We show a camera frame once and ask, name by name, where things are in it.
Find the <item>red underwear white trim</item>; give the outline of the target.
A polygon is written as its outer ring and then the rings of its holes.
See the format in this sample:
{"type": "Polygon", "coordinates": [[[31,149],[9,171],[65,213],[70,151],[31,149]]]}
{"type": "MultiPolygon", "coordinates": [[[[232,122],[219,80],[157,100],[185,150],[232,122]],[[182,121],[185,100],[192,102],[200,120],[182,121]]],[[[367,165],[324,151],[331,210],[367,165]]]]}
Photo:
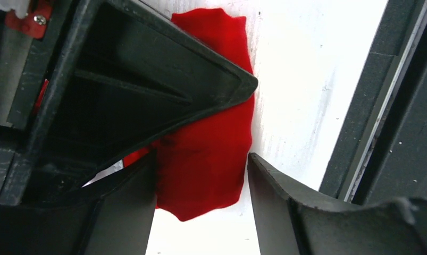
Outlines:
{"type": "MultiPolygon", "coordinates": [[[[222,8],[175,13],[171,21],[220,55],[252,72],[246,18],[222,8]]],[[[156,151],[156,208],[182,222],[238,202],[252,145],[255,98],[180,128],[123,159],[129,166],[156,151]]]]}

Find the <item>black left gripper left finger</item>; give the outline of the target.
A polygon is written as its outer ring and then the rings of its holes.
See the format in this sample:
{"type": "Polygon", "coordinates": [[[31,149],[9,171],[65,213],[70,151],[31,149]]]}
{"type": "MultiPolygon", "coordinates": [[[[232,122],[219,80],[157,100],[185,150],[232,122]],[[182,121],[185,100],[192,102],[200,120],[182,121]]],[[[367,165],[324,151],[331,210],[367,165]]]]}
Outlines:
{"type": "Polygon", "coordinates": [[[150,153],[55,203],[0,205],[0,254],[145,254],[155,183],[150,153]]]}

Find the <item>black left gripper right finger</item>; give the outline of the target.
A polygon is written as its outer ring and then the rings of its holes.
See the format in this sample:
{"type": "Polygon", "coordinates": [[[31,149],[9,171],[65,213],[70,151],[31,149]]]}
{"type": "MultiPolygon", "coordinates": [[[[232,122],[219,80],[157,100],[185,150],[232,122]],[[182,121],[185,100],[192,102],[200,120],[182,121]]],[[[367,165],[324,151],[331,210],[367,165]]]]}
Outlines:
{"type": "Polygon", "coordinates": [[[370,206],[322,194],[248,155],[261,254],[427,254],[427,197],[370,206]]]}

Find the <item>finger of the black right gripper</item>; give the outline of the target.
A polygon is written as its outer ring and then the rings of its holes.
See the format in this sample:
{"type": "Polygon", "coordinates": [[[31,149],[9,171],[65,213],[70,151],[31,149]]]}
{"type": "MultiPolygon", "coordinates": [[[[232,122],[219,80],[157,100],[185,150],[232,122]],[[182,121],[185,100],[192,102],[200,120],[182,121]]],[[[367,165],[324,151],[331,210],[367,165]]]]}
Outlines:
{"type": "MultiPolygon", "coordinates": [[[[0,23],[43,40],[55,2],[0,1],[0,23]]],[[[258,84],[142,1],[78,1],[67,47],[80,87],[73,190],[167,133],[247,101],[258,84]]]]}

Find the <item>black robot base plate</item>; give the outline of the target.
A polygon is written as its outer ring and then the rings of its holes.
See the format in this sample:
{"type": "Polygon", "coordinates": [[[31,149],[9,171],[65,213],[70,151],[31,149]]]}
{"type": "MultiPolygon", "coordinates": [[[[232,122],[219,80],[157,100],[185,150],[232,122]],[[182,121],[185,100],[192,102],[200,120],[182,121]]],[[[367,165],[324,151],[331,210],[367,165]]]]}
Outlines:
{"type": "Polygon", "coordinates": [[[427,197],[427,1],[389,1],[319,191],[427,197]]]}

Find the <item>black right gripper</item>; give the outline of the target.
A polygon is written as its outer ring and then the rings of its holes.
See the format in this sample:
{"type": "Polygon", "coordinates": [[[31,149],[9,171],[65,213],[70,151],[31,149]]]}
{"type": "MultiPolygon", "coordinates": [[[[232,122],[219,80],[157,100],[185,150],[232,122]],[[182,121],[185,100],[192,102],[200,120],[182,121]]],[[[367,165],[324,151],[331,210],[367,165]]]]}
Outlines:
{"type": "Polygon", "coordinates": [[[53,203],[80,181],[80,87],[67,41],[78,1],[56,1],[32,39],[0,23],[0,205],[53,203]]]}

